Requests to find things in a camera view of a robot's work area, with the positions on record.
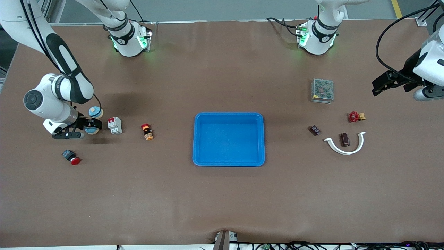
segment small brown relay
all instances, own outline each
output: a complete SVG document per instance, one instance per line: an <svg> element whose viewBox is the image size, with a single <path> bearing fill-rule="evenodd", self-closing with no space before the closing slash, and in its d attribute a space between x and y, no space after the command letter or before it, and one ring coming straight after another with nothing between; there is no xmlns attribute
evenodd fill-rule
<svg viewBox="0 0 444 250"><path fill-rule="evenodd" d="M339 138L341 138L341 144L343 147L350 146L349 134L347 133L339 134Z"/></svg>
<svg viewBox="0 0 444 250"><path fill-rule="evenodd" d="M319 135L321 133L321 131L319 130L319 128L317 128L317 126L313 125L310 128L310 131L314 134L314 135Z"/></svg>

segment white curved pipe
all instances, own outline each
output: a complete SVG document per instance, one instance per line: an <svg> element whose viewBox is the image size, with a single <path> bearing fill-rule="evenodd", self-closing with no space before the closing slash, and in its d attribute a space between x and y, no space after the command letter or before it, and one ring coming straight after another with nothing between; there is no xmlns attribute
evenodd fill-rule
<svg viewBox="0 0 444 250"><path fill-rule="evenodd" d="M340 153L340 154L343 154L343 155L350 155L350 154L354 154L354 153L358 152L362 148L362 146L364 145L364 134L365 134L365 132L361 132L361 133L358 134L359 145L356 148L356 150L353 151L353 152L346 152L346 151L340 150L338 147L336 147L336 145L334 144L334 142L333 142L333 140L331 138L327 138L324 141L328 142L329 145L330 145L330 148L332 148L336 153Z"/></svg>

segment plastic tray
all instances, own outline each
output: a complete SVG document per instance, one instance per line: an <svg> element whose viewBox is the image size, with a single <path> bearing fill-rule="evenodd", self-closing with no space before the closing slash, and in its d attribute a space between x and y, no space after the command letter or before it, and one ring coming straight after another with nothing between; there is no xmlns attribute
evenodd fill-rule
<svg viewBox="0 0 444 250"><path fill-rule="evenodd" d="M259 113L197 114L193 162L198 166L261 166L265 162L264 118Z"/></svg>

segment metal mesh box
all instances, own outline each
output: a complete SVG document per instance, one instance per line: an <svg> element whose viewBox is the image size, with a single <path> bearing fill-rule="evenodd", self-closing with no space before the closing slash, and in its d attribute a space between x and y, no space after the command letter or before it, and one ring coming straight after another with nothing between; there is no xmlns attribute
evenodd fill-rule
<svg viewBox="0 0 444 250"><path fill-rule="evenodd" d="M330 104L333 98L333 81L314 78L311 83L311 101Z"/></svg>

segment brown mat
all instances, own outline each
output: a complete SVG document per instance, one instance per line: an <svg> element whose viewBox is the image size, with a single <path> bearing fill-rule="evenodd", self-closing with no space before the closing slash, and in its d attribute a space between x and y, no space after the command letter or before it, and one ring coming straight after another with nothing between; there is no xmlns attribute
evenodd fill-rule
<svg viewBox="0 0 444 250"><path fill-rule="evenodd" d="M444 241L443 103L416 102L402 88L371 92L385 71L376 40L391 22L345 21L323 56L267 22L160 25L153 51L135 58L116 53L100 26L56 27L94 84L101 120L122 119L121 135L105 128L77 141L52 139L24 108L24 94L56 70L20 46L0 95L0 246L207 243L219 230L254 242ZM400 69L427 36L403 21L381 57ZM313 77L334 81L331 105L310 102ZM348 123L354 110L367 120ZM261 113L265 164L195 166L202 111ZM364 147L351 156L323 141L348 132L354 150L362 131ZM64 149L83 161L71 166Z"/></svg>

